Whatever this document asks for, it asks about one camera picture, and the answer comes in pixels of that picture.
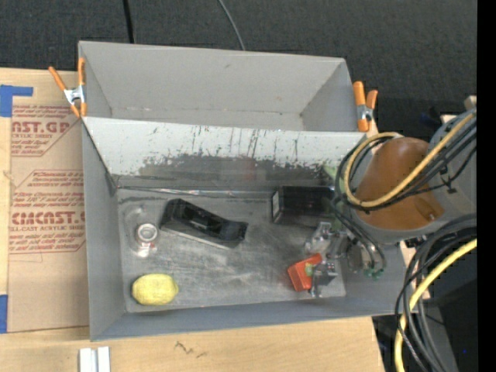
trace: bin floor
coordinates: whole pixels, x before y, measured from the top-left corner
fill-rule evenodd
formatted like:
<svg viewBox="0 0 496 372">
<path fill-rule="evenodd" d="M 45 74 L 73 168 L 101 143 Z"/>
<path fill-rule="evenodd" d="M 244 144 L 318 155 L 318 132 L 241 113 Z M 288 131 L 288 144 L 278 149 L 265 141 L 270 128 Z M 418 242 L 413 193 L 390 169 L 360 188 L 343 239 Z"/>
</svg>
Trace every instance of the bin floor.
<svg viewBox="0 0 496 372">
<path fill-rule="evenodd" d="M 247 222 L 245 239 L 236 248 L 227 250 L 161 230 L 155 241 L 156 249 L 148 257 L 139 257 L 132 248 L 135 228 L 143 222 L 158 225 L 167 201 L 173 198 L 182 198 L 229 220 Z M 270 215 L 269 195 L 206 198 L 120 189 L 119 229 L 126 310 L 154 312 L 310 298 L 306 291 L 294 290 L 287 268 L 308 257 L 303 244 L 314 228 L 273 224 Z M 325 298 L 346 295 L 338 263 L 336 272 L 338 277 L 322 287 Z M 174 277 L 179 293 L 171 303 L 143 306 L 132 298 L 135 279 L 149 273 Z"/>
</svg>

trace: cable bundle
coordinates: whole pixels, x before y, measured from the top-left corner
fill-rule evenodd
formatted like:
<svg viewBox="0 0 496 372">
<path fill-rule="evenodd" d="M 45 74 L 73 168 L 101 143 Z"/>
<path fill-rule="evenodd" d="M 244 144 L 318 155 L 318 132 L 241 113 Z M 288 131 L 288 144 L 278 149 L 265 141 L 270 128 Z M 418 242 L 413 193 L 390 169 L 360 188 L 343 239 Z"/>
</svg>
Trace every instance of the cable bundle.
<svg viewBox="0 0 496 372">
<path fill-rule="evenodd" d="M 360 163 L 375 146 L 397 137 L 402 137 L 402 135 L 398 133 L 379 133 L 357 145 L 343 159 L 338 169 L 339 175 L 336 176 L 340 178 L 341 173 L 343 173 L 343 190 L 339 181 L 336 181 L 336 193 L 349 207 L 362 211 L 374 211 L 412 195 L 432 191 L 443 186 L 449 187 L 460 176 L 476 153 L 477 144 L 469 151 L 467 158 L 457 172 L 447 181 L 435 187 L 426 188 L 425 185 L 437 174 L 445 170 L 446 166 L 471 145 L 474 140 L 477 140 L 477 109 L 473 109 L 461 119 L 398 186 L 376 200 L 358 199 L 354 195 L 355 189 L 352 189 L 351 183 Z"/>
<path fill-rule="evenodd" d="M 398 372 L 405 371 L 402 359 L 403 343 L 407 345 L 416 363 L 425 372 L 450 370 L 436 349 L 427 323 L 425 305 L 419 300 L 443 271 L 475 248 L 477 248 L 477 218 L 475 215 L 467 215 L 452 221 L 429 236 L 416 250 L 408 265 L 404 286 L 394 310 L 398 317 L 398 331 L 394 341 L 394 362 Z M 442 259 L 447 253 L 450 253 L 449 256 Z M 400 317 L 401 304 L 403 314 Z M 416 305 L 417 315 L 412 314 L 412 309 Z"/>
</svg>

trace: orange spring clamp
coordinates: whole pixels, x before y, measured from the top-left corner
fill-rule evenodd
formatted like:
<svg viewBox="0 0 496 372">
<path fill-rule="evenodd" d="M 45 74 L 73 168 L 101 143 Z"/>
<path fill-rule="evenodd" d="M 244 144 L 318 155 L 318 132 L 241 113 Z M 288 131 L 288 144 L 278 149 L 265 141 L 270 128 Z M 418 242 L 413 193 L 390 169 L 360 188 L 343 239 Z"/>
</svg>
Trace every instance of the orange spring clamp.
<svg viewBox="0 0 496 372">
<path fill-rule="evenodd" d="M 369 91 L 366 100 L 363 83 L 361 81 L 355 81 L 353 83 L 353 93 L 355 94 L 358 130 L 366 133 L 370 129 L 370 122 L 374 119 L 377 90 Z"/>
<path fill-rule="evenodd" d="M 78 85 L 76 88 L 69 89 L 66 87 L 64 81 L 60 77 L 60 75 L 57 73 L 55 68 L 53 66 L 50 66 L 48 68 L 48 71 L 52 74 L 53 79 L 61 89 L 61 91 L 64 92 L 65 97 L 71 104 L 71 110 L 72 112 L 76 115 L 76 117 L 80 118 L 81 116 L 86 116 L 86 111 L 88 109 L 86 105 L 86 100 L 84 98 L 84 93 L 86 89 L 86 74 L 84 72 L 84 58 L 79 58 L 79 61 L 77 62 L 77 77 L 78 77 Z M 75 104 L 75 101 L 80 100 L 80 106 L 79 109 Z"/>
</svg>

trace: dark metal rod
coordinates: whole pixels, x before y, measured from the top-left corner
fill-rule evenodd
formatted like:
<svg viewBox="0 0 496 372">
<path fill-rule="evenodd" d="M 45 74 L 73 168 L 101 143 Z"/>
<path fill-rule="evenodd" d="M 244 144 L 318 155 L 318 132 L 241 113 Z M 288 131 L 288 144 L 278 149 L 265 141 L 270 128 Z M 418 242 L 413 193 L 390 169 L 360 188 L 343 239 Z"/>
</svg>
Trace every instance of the dark metal rod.
<svg viewBox="0 0 496 372">
<path fill-rule="evenodd" d="M 131 44 L 134 44 L 133 21 L 131 19 L 131 9 L 129 8 L 129 0 L 122 0 L 122 4 L 124 6 L 124 15 L 126 16 L 126 27 L 127 27 L 129 42 Z"/>
</svg>

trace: yellow cable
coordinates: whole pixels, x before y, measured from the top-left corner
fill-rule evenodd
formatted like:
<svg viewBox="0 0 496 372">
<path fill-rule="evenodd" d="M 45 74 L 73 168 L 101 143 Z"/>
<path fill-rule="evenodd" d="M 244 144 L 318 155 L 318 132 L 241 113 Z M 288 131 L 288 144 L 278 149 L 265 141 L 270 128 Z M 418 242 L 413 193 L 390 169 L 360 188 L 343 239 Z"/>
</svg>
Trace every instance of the yellow cable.
<svg viewBox="0 0 496 372">
<path fill-rule="evenodd" d="M 422 294 L 429 287 L 429 285 L 437 278 L 443 271 L 445 271 L 451 264 L 455 263 L 458 259 L 460 259 L 466 253 L 469 253 L 471 250 L 477 248 L 477 239 L 473 239 L 469 243 L 461 246 L 458 250 L 451 253 L 445 260 L 443 260 L 440 264 L 436 266 L 434 270 L 432 270 L 429 275 L 425 278 L 422 283 L 415 289 L 415 292 L 410 297 L 410 301 L 408 303 L 409 308 L 412 310 L 417 301 L 419 301 Z M 405 314 L 401 315 L 400 318 L 400 326 L 403 330 L 406 329 L 406 316 Z M 405 372 L 403 367 L 403 358 L 401 356 L 401 347 L 403 346 L 403 336 L 401 336 L 400 331 L 396 332 L 396 338 L 394 340 L 394 364 L 396 365 L 397 372 Z"/>
<path fill-rule="evenodd" d="M 353 193 L 351 192 L 350 189 L 350 171 L 351 167 L 353 166 L 353 163 L 357 156 L 360 154 L 360 152 L 371 142 L 384 138 L 384 137 L 398 137 L 401 136 L 397 133 L 379 133 L 377 135 L 374 135 L 361 143 L 355 152 L 351 155 L 350 161 L 346 165 L 345 173 L 344 173 L 344 191 L 346 192 L 346 195 L 348 196 L 348 199 L 350 200 L 351 203 L 355 205 L 361 205 L 364 208 L 372 208 L 372 207 L 377 207 L 378 205 L 384 204 L 385 202 L 388 202 L 391 200 L 395 195 L 397 195 L 399 192 L 401 192 L 406 186 L 412 182 L 415 177 L 417 177 L 420 172 L 427 166 L 428 163 L 431 162 L 431 160 L 439 153 L 439 151 L 462 129 L 463 126 L 465 126 L 473 117 L 477 115 L 477 110 L 474 109 L 473 112 L 471 112 L 467 117 L 463 118 L 460 122 L 458 122 L 452 129 L 449 131 L 449 133 L 441 139 L 441 141 L 427 154 L 427 156 L 424 157 L 424 159 L 420 162 L 420 164 L 415 167 L 415 169 L 398 185 L 396 188 L 393 190 L 389 191 L 387 194 L 371 201 L 364 201 L 356 198 Z"/>
</svg>

